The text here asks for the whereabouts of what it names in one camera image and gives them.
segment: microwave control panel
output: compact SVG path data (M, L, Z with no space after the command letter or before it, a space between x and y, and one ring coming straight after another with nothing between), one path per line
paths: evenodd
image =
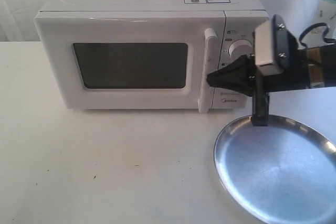
M264 10L226 11L226 25L220 53L218 69L235 61L241 55L254 52L253 33L255 29L268 20ZM247 97L232 90L215 88L212 109L243 108Z

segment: cable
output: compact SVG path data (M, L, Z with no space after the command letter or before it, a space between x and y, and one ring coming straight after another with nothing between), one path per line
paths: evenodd
M311 25L310 27L308 27L306 30L304 30L302 32L302 34L300 35L299 37L299 42L300 44L305 47L305 48L308 48L307 44L306 43L303 43L302 40L305 38L305 36L310 33L313 29L315 28L318 28L318 27L325 27L325 30L324 32L322 33L322 39L325 43L327 44L332 44L332 43L336 43L336 39L332 39L332 38L326 38L326 35L329 33L329 26L327 23L317 23L317 24L314 24L314 25Z

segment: table surface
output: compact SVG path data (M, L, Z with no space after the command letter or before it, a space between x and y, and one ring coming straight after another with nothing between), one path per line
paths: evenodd
M0 223L257 224L222 188L213 146L241 110L65 108L39 42L0 43ZM336 89L272 94L270 112L336 142Z

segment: microwave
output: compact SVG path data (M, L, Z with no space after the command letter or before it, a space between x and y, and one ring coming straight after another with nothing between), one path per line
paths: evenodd
M259 0L49 0L35 24L70 109L242 108L208 73L254 51Z

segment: metal plate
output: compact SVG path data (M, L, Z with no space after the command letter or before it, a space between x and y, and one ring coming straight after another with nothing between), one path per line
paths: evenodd
M223 186L250 214L271 224L336 223L336 147L312 128L250 117L219 134L214 160Z

